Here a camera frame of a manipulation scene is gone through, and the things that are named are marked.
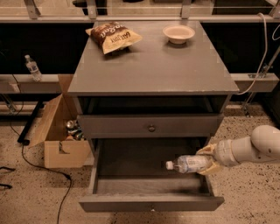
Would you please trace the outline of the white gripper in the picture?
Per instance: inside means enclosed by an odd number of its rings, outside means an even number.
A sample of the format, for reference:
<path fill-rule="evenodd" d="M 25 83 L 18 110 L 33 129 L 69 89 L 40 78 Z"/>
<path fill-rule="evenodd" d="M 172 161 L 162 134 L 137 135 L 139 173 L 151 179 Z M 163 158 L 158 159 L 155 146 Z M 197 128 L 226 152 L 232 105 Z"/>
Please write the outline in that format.
<path fill-rule="evenodd" d="M 233 167 L 239 164 L 234 156 L 234 140 L 222 140 L 217 144 L 209 144 L 196 152 L 197 155 L 214 156 L 220 163 L 213 161 L 212 164 L 203 171 L 199 171 L 200 175 L 211 175 L 219 172 L 222 166 Z"/>

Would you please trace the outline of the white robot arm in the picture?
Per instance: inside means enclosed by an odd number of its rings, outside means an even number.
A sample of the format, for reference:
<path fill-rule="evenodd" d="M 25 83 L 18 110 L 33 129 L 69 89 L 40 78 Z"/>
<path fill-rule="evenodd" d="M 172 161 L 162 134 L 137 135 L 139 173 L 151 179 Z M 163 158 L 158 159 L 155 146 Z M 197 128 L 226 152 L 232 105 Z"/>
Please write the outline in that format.
<path fill-rule="evenodd" d="M 269 125 L 253 129 L 250 136 L 221 140 L 197 151 L 197 155 L 209 156 L 211 165 L 199 172 L 210 175 L 223 167 L 233 167 L 242 163 L 280 162 L 280 130 Z"/>

